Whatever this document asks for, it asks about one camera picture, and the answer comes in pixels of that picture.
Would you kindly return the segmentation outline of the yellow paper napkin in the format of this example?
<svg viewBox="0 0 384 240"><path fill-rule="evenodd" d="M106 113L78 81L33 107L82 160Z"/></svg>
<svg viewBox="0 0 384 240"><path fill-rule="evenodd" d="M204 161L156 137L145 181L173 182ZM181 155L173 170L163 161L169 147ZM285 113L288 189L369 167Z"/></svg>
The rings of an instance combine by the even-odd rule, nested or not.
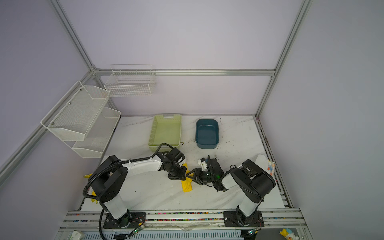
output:
<svg viewBox="0 0 384 240"><path fill-rule="evenodd" d="M182 184L182 188L183 188L184 193L187 193L187 192L190 192L193 190L192 179L186 178L186 180L182 181L181 184Z"/></svg>

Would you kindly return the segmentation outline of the light green plastic basket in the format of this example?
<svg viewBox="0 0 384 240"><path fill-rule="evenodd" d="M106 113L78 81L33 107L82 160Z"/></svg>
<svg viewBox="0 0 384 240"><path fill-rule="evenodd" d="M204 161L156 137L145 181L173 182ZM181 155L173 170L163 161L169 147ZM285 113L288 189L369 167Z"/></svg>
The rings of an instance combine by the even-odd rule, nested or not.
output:
<svg viewBox="0 0 384 240"><path fill-rule="evenodd" d="M174 148L179 147L181 142L181 132L181 115L155 115L148 147L152 152L154 152L162 143L166 143Z"/></svg>

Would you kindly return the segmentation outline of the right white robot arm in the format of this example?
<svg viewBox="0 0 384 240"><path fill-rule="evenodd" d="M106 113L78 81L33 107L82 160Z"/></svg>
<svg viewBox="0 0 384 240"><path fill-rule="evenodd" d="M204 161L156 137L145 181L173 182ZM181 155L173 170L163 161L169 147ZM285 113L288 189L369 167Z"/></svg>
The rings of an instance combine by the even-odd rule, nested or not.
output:
<svg viewBox="0 0 384 240"><path fill-rule="evenodd" d="M210 156L200 160L200 166L186 173L186 178L200 186L213 187L226 192L239 187L245 194L234 211L223 213L225 227L263 227L265 225L260 204L276 186L274 178L251 160L224 172L217 159Z"/></svg>

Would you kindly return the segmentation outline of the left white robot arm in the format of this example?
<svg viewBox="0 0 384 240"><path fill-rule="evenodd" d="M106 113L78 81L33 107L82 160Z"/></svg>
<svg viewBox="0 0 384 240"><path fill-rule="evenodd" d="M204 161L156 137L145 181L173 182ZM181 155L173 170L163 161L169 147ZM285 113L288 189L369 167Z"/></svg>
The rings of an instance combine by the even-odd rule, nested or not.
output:
<svg viewBox="0 0 384 240"><path fill-rule="evenodd" d="M157 149L149 157L121 160L109 156L90 175L83 189L84 198L96 200L104 211L116 221L129 219L129 210L121 191L127 181L136 176L164 171L170 180L184 181L187 168L183 166L185 155L178 148L161 152Z"/></svg>

